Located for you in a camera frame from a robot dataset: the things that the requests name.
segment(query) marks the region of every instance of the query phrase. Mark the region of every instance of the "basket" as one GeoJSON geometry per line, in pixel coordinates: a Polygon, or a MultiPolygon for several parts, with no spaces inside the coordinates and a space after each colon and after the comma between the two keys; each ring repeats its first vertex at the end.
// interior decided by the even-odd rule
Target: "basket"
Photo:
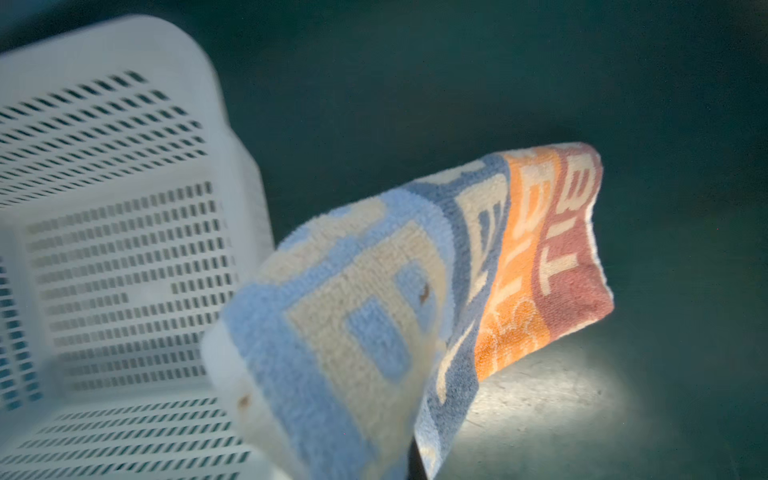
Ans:
{"type": "Polygon", "coordinates": [[[0,57],[0,479],[272,478],[198,343],[273,250],[205,54],[130,17],[0,57]]]}

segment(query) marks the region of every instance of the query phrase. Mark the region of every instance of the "towel fold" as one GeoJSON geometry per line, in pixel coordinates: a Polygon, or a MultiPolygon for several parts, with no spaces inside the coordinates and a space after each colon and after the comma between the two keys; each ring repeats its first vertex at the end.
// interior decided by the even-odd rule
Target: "towel fold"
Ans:
{"type": "Polygon", "coordinates": [[[290,234],[203,340],[246,442],[294,480],[433,478],[478,389],[613,309],[597,152],[487,155],[290,234]]]}

